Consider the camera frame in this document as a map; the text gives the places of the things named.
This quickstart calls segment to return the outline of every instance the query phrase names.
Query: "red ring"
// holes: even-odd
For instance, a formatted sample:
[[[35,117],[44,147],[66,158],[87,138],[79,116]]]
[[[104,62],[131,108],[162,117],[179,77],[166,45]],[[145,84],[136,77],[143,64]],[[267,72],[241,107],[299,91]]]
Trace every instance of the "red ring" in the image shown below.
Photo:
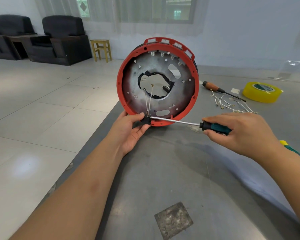
[[[152,40],[152,39],[156,39],[157,41],[153,42],[153,43],[148,43],[148,44],[146,43],[147,41]],[[160,43],[160,41],[162,39],[169,40],[169,44]],[[175,47],[174,46],[175,43],[182,45],[182,49]],[[128,64],[128,62],[132,58],[135,58],[135,57],[141,55],[142,53],[146,53],[146,52],[152,51],[152,50],[167,51],[167,52],[171,52],[172,54],[180,57],[185,62],[185,64],[188,66],[189,70],[192,73],[192,77],[195,80],[194,94],[192,95],[192,99],[190,100],[188,106],[181,113],[179,113],[176,117],[172,118],[172,116],[171,116],[171,119],[181,120],[183,117],[185,117],[190,112],[190,110],[193,108],[194,104],[196,103],[198,93],[199,93],[199,75],[198,75],[197,69],[193,63],[194,57],[195,57],[193,55],[193,53],[182,43],[175,41],[173,39],[170,39],[170,38],[155,37],[155,38],[146,39],[142,46],[133,50],[125,58],[125,60],[123,61],[123,63],[120,66],[118,76],[117,76],[117,93],[118,93],[119,100],[120,100],[124,110],[128,114],[130,114],[130,115],[137,114],[134,110],[132,110],[130,108],[130,106],[127,104],[127,101],[124,98],[124,93],[122,91],[122,78],[124,75],[123,71],[124,71],[125,66]],[[185,51],[187,51],[187,50],[188,50],[188,54],[192,55],[191,58],[185,53]],[[152,126],[165,126],[165,125],[170,125],[170,124],[173,124],[173,122],[163,121],[163,120],[152,120],[151,121]]]

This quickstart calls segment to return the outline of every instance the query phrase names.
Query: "orange and black screwdriver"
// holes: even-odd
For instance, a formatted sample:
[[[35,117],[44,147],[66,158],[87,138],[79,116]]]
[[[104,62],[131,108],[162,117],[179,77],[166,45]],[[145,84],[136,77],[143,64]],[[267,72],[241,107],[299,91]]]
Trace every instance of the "orange and black screwdriver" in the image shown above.
[[[240,98],[240,97],[238,97],[238,96],[232,95],[232,94],[230,94],[230,93],[224,91],[222,88],[219,88],[218,86],[216,86],[216,85],[214,85],[213,83],[210,83],[210,82],[208,82],[208,81],[204,81],[204,82],[202,83],[202,86],[204,86],[204,87],[205,87],[206,89],[208,89],[208,90],[212,90],[213,92],[226,93],[226,94],[228,94],[228,95],[230,95],[230,96],[232,96],[232,97],[235,97],[235,98],[237,98],[237,99],[240,99],[240,100],[246,102],[246,100],[244,100],[244,99],[242,99],[242,98]]]

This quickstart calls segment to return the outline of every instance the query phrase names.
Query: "adhesive tape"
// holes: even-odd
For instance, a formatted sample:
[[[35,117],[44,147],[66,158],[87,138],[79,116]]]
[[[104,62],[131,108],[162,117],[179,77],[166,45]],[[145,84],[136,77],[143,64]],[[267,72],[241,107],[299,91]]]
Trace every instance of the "adhesive tape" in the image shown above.
[[[261,103],[274,103],[282,93],[280,88],[261,82],[248,82],[242,94]]]

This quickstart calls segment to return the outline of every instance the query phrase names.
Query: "sheer white curtain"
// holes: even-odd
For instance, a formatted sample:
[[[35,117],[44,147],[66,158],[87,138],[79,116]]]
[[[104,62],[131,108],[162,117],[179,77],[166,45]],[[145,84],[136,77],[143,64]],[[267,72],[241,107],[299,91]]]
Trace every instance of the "sheer white curtain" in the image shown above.
[[[197,36],[209,0],[36,0],[41,17],[81,17],[100,36],[142,34]]]

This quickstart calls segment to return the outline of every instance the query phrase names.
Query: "green screwdriver handle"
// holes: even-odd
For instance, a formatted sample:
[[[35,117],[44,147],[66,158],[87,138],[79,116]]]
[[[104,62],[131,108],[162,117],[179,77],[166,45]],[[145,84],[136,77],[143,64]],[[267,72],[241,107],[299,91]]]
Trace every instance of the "green screwdriver handle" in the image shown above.
[[[213,130],[217,133],[224,134],[224,135],[229,135],[229,133],[232,131],[232,129],[229,129],[227,126],[220,125],[217,123],[210,123],[207,121],[203,121],[200,123],[200,128],[202,128],[203,131],[205,130]]]

